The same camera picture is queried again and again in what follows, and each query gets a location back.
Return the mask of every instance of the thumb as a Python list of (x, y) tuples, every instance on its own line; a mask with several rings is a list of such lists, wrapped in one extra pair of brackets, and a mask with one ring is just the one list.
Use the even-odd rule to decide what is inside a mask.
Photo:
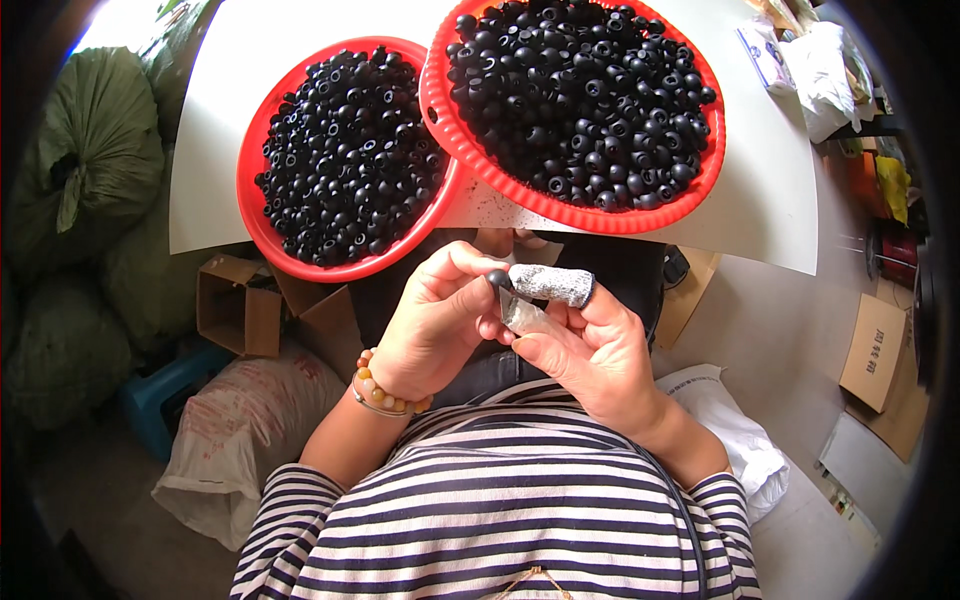
[(435, 313), (436, 325), (442, 328), (458, 326), (486, 314), (493, 308), (493, 292), (489, 282), (482, 276), (477, 277), (453, 293), (446, 300), (438, 302)]
[(553, 377), (575, 396), (588, 389), (594, 365), (545, 333), (528, 333), (511, 344), (520, 358)]

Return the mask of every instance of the white table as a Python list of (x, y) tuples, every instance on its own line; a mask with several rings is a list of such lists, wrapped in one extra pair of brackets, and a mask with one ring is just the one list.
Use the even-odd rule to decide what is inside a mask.
[[(811, 275), (817, 265), (813, 154), (800, 104), (775, 100), (733, 30), (743, 0), (648, 0), (707, 59), (724, 95), (727, 153), (704, 202), (641, 239), (735, 254)], [(236, 160), (260, 102), (304, 57), (340, 39), (383, 35), (428, 47), (454, 0), (227, 0), (206, 33), (183, 104), (170, 194), (170, 252), (250, 239)], [(576, 230), (513, 204), (474, 177), (440, 227)]]

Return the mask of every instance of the silver bangle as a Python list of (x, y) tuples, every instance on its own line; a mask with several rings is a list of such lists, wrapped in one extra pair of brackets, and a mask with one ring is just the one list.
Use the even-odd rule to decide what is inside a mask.
[(357, 392), (356, 374), (354, 374), (354, 376), (350, 378), (350, 388), (353, 390), (353, 399), (359, 402), (360, 404), (363, 404), (364, 406), (366, 406), (369, 410), (374, 411), (377, 415), (383, 415), (384, 417), (397, 418), (397, 417), (406, 417), (409, 414), (405, 409), (402, 413), (398, 413), (397, 411), (388, 411), (386, 409), (380, 408), (379, 406), (373, 406), (372, 404), (367, 402), (367, 399), (364, 398), (359, 392)]

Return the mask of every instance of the cardboard box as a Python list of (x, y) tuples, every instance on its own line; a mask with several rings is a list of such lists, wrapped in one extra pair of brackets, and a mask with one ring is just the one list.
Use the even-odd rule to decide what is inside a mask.
[(910, 313), (913, 310), (913, 292), (892, 281), (881, 279), (876, 296), (906, 315), (906, 342), (900, 354), (892, 391), (882, 413), (858, 398), (851, 397), (847, 413), (870, 428), (903, 461), (908, 462), (921, 431), (924, 429), (929, 398), (917, 385), (917, 362), (913, 350), (913, 330)]
[(278, 356), (283, 298), (264, 262), (217, 254), (197, 272), (197, 331), (241, 356)]
[(873, 296), (860, 295), (840, 387), (878, 413), (883, 412), (895, 391), (906, 331), (906, 314), (902, 310)]
[(654, 344), (669, 350), (677, 343), (680, 334), (684, 332), (686, 323), (696, 310), (700, 298), (707, 290), (707, 284), (713, 278), (720, 257), (723, 254), (695, 248), (680, 247), (686, 261), (690, 263), (690, 270), (684, 280), (676, 287), (663, 293), (663, 308), (660, 311), (660, 320), (657, 322), (657, 336)]
[(364, 348), (346, 285), (300, 314), (291, 333), (304, 348), (329, 365), (341, 381), (349, 383)]
[(342, 381), (349, 382), (357, 368), (357, 357), (364, 350), (349, 288), (304, 281), (274, 265), (270, 267), (290, 314), (297, 317), (290, 335), (323, 360)]

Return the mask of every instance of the blue stool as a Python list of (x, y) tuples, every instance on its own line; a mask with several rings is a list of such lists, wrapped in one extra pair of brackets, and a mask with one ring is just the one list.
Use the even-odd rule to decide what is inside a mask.
[(147, 377), (134, 375), (120, 388), (117, 394), (133, 433), (159, 461), (170, 460), (183, 406), (199, 391), (196, 381), (212, 378), (233, 357), (226, 348), (204, 342)]

